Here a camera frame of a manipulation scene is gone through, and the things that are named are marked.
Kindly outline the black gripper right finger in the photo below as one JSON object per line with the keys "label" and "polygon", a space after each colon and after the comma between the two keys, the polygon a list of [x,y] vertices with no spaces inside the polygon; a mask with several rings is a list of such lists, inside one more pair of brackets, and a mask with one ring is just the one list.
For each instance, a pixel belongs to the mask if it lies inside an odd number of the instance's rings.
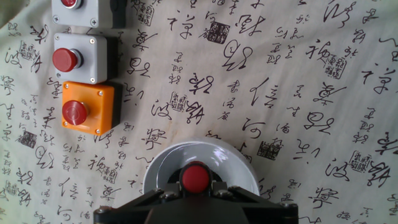
{"label": "black gripper right finger", "polygon": [[298,224],[299,206],[273,203],[237,185],[213,182],[210,197],[212,223]]}

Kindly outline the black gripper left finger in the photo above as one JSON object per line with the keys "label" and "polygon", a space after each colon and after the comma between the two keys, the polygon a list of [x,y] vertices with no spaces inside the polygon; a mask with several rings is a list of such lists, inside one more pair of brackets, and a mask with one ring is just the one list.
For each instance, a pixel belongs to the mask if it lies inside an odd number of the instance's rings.
{"label": "black gripper left finger", "polygon": [[118,208],[100,206],[93,212],[93,223],[145,223],[153,208],[181,198],[180,182],[166,184],[164,189],[150,190]]}

